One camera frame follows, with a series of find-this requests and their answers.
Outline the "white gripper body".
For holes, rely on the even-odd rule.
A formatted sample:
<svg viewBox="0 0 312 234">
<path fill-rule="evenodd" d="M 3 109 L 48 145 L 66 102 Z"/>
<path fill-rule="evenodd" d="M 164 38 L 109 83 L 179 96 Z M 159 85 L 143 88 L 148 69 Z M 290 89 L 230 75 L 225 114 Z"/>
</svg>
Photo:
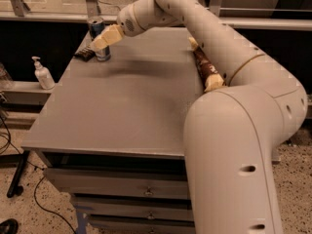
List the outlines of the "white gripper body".
<svg viewBox="0 0 312 234">
<path fill-rule="evenodd" d="M 121 26 L 126 36 L 134 37 L 140 34 L 140 26 L 135 17 L 133 4 L 126 6 L 119 12 L 117 23 Z"/>
</svg>

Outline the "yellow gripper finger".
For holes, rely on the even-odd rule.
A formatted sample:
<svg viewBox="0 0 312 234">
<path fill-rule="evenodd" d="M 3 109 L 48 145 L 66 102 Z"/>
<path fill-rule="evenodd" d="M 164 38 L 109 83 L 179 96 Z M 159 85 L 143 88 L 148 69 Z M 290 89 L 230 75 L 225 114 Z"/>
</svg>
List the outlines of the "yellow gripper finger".
<svg viewBox="0 0 312 234">
<path fill-rule="evenodd" d="M 92 42 L 90 48 L 94 52 L 105 49 L 106 47 L 113 45 L 124 38 L 124 32 L 120 25 L 111 24 L 108 25 L 104 30 L 94 30 L 90 31 L 92 35 Z"/>
</svg>

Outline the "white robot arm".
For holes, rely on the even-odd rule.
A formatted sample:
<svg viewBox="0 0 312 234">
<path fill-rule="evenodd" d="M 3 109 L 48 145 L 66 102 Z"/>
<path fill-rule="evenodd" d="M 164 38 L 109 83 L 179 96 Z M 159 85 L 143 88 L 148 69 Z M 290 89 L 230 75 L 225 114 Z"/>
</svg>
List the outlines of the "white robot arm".
<svg viewBox="0 0 312 234">
<path fill-rule="evenodd" d="M 286 68 L 197 0 L 137 0 L 91 47 L 98 51 L 175 22 L 225 81 L 191 105 L 184 123 L 196 234 L 283 234 L 272 152 L 307 114 L 306 92 Z"/>
</svg>

